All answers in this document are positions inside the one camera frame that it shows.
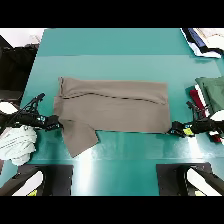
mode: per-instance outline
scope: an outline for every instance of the pile of clothes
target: pile of clothes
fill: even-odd
[[[190,96],[195,104],[200,108],[208,108],[204,111],[203,116],[208,117],[214,113],[224,110],[224,77],[218,78],[196,78],[197,85],[190,91]],[[222,142],[223,135],[218,132],[209,132],[214,142]]]
[[[224,28],[180,28],[196,56],[221,58],[224,51]]]

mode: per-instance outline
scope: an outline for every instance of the brown trousers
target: brown trousers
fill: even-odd
[[[72,157],[98,142],[95,130],[166,133],[166,83],[59,78],[54,113]]]

